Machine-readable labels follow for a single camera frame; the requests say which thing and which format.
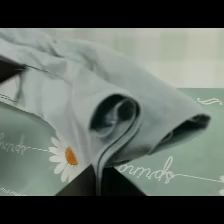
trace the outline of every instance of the white and green plaid cloth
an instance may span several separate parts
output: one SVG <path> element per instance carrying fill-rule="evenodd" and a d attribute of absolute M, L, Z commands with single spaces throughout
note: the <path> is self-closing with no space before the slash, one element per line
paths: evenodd
<path fill-rule="evenodd" d="M 224 29 L 43 28 L 67 39 L 106 44 L 176 87 L 224 87 Z"/>

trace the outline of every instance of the orange flower center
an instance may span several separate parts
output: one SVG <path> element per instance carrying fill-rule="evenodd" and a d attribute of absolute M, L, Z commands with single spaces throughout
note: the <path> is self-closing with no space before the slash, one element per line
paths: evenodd
<path fill-rule="evenodd" d="M 79 164 L 70 146 L 65 151 L 65 158 L 70 165 L 77 166 Z"/>

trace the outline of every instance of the checkered fabric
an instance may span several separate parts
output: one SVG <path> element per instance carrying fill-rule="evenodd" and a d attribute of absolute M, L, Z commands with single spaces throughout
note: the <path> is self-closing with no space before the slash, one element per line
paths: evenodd
<path fill-rule="evenodd" d="M 100 42 L 176 87 L 224 87 L 224 29 L 42 28 L 66 39 Z"/>

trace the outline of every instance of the green surface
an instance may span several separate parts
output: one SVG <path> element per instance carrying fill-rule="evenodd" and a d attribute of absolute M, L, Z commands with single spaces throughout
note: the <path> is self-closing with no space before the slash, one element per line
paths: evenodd
<path fill-rule="evenodd" d="M 221 195 L 224 189 L 224 89 L 182 89 L 212 116 L 199 136 L 118 167 L 148 195 Z"/>
<path fill-rule="evenodd" d="M 49 161 L 55 131 L 42 119 L 3 103 L 0 116 L 0 196 L 55 195 L 67 184 Z"/>

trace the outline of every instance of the fabric fold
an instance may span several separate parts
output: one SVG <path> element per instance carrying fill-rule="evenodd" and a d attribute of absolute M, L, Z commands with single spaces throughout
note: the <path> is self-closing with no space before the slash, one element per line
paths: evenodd
<path fill-rule="evenodd" d="M 192 99 L 98 44 L 8 28 L 0 29 L 0 55 L 29 66 L 14 106 L 78 148 L 83 166 L 94 166 L 98 194 L 105 167 L 183 142 L 210 120 Z"/>

